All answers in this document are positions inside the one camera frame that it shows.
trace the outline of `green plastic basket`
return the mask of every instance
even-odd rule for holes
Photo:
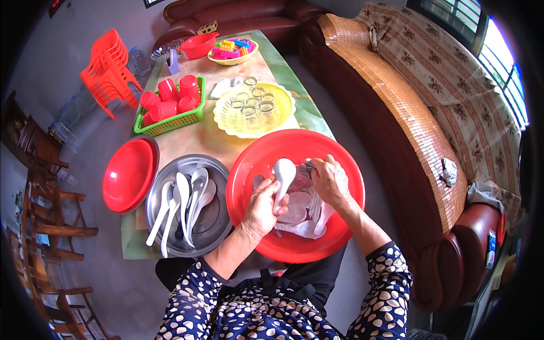
[[[144,119],[145,113],[147,112],[147,109],[144,108],[142,105],[139,105],[137,110],[136,122],[134,123],[134,132],[138,134],[145,133],[152,137],[155,137],[157,135],[160,135],[161,133],[172,131],[173,129],[177,129],[182,126],[201,121],[202,108],[206,103],[206,79],[204,77],[197,76],[196,80],[201,91],[201,102],[196,109],[185,113],[180,113],[178,115],[175,115],[174,117],[170,117],[168,119],[144,127],[142,121]]]

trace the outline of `hand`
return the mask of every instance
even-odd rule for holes
[[[348,189],[348,177],[340,163],[328,154],[325,158],[310,161],[317,170],[312,170],[312,184],[319,197],[338,210],[348,200],[352,200]]]
[[[240,223],[251,237],[261,240],[274,228],[277,216],[272,213],[273,195],[279,189],[280,183],[276,181],[276,176],[272,175],[265,179],[251,194],[244,219]],[[286,194],[281,200],[282,207],[278,211],[279,215],[287,214],[287,203],[289,203],[289,195]]]

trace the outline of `window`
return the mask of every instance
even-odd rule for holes
[[[145,8],[149,8],[149,7],[153,6],[153,5],[158,4],[161,1],[163,1],[163,0],[144,0],[144,5],[145,5]]]
[[[484,46],[478,59],[504,92],[520,128],[525,129],[529,121],[523,101],[520,69],[493,20],[489,20]]]
[[[463,44],[481,62],[504,93],[521,130],[529,124],[523,101],[520,68],[493,20],[477,0],[408,0],[407,7],[423,14]]]
[[[480,53],[487,15],[476,0],[408,0],[406,6],[445,29],[474,55]]]

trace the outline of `red plastic basin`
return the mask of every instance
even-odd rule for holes
[[[269,133],[248,146],[236,159],[227,181],[226,201],[228,214],[234,226],[242,220],[251,196],[253,178],[257,174],[268,177],[274,163],[288,158],[295,165],[306,158],[323,158],[331,154],[340,162],[348,176],[349,191],[364,209],[364,183],[353,157],[342,145],[320,133],[288,129]],[[327,222],[327,232],[317,240],[283,232],[282,238],[271,232],[264,237],[256,250],[268,258],[287,263],[317,261],[334,254],[346,244],[352,232],[342,218],[335,213]]]
[[[153,178],[155,178],[157,163],[159,162],[159,152],[160,151],[157,148],[157,146],[152,141],[150,141],[149,139],[142,138],[142,140],[146,141],[146,143],[148,143],[151,146],[151,151],[153,152],[153,162],[152,162],[153,173],[151,174],[151,181],[149,181],[149,184],[147,185],[147,187],[144,187],[144,194],[140,197],[140,199],[138,199],[136,201],[136,203],[134,203],[132,206],[130,206],[126,210],[116,211],[116,213],[120,214],[120,215],[128,214],[128,213],[134,211],[136,208],[138,208],[140,206],[140,204],[143,201],[145,201],[145,199],[147,198],[147,193],[149,193],[149,190],[151,189],[151,186],[153,185]]]
[[[102,195],[106,206],[121,213],[145,197],[154,174],[151,145],[134,139],[117,150],[109,161]]]
[[[198,59],[205,57],[208,52],[215,47],[215,37],[219,33],[204,33],[187,39],[179,50],[183,50],[189,59]]]

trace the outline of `yellow plastic basket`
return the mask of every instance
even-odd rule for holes
[[[266,92],[270,92],[274,95],[274,108],[281,114],[276,127],[270,128],[268,131],[258,130],[254,133],[243,132],[241,127],[237,126],[230,117],[232,112],[230,103],[240,91],[239,87],[234,87],[217,100],[215,108],[213,109],[213,120],[221,130],[239,138],[259,138],[273,131],[299,127],[294,118],[296,110],[295,99],[289,91],[283,86],[271,82],[257,82],[256,86],[260,86],[264,88]]]

